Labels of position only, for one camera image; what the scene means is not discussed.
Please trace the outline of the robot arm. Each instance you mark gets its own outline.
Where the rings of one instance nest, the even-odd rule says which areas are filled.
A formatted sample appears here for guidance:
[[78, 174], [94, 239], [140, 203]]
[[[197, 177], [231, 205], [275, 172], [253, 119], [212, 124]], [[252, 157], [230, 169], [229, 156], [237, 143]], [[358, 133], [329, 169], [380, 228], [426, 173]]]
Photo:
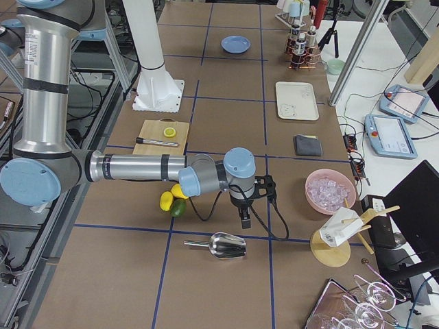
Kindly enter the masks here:
[[1, 188], [15, 202], [38, 207], [85, 182], [125, 180], [177, 182], [195, 197], [227, 192], [241, 225], [250, 227], [252, 204], [266, 198], [276, 203], [270, 175], [257, 176], [253, 154], [236, 147], [222, 160], [205, 154], [105, 154], [112, 114], [97, 116], [90, 145], [67, 144], [71, 44], [81, 33], [106, 31], [110, 24], [103, 1], [19, 1], [16, 13], [25, 28], [23, 125], [13, 157], [1, 168]]

